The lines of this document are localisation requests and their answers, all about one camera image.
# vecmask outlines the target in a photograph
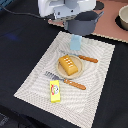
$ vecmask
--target butter block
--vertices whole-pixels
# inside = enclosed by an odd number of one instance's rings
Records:
[[[68,55],[59,58],[59,62],[68,76],[78,72],[77,66]]]
[[[51,103],[60,102],[59,81],[50,81]]]

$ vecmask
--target table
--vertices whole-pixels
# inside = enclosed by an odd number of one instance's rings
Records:
[[[15,12],[38,13],[37,0],[17,0],[10,5]],[[30,16],[0,15],[0,105],[32,117],[52,128],[77,128],[51,113],[13,95],[60,31],[43,19]],[[128,44],[94,35],[85,36],[115,45],[92,128],[128,126]]]

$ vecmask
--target placemat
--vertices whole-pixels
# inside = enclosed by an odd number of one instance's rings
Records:
[[[91,128],[115,46],[83,37],[81,50],[70,51],[71,36],[69,33],[59,32],[14,96],[79,127]],[[57,59],[63,55],[59,52],[60,49],[97,58],[99,61],[97,64],[83,61],[85,71],[79,78],[73,80],[84,84],[86,90],[60,82],[61,102],[51,103],[50,79],[44,76],[44,73],[50,71],[59,75],[54,65]]]

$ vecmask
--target yellow package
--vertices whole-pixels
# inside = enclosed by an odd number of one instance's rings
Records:
[[[52,103],[60,102],[60,88],[58,80],[50,81],[50,93]]]

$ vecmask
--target wooden knife handle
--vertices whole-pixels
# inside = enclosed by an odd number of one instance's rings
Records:
[[[86,89],[86,87],[84,85],[75,83],[75,82],[70,81],[70,80],[67,80],[67,79],[64,80],[64,83],[69,84],[69,85],[72,85],[72,86],[77,87],[77,88],[82,89],[82,90],[85,90]]]
[[[82,56],[82,55],[79,55],[78,57],[80,59],[87,60],[87,61],[90,61],[90,62],[94,62],[94,63],[97,63],[98,62],[98,60],[97,59],[94,59],[94,58],[90,58],[90,57],[86,57],[86,56]]]

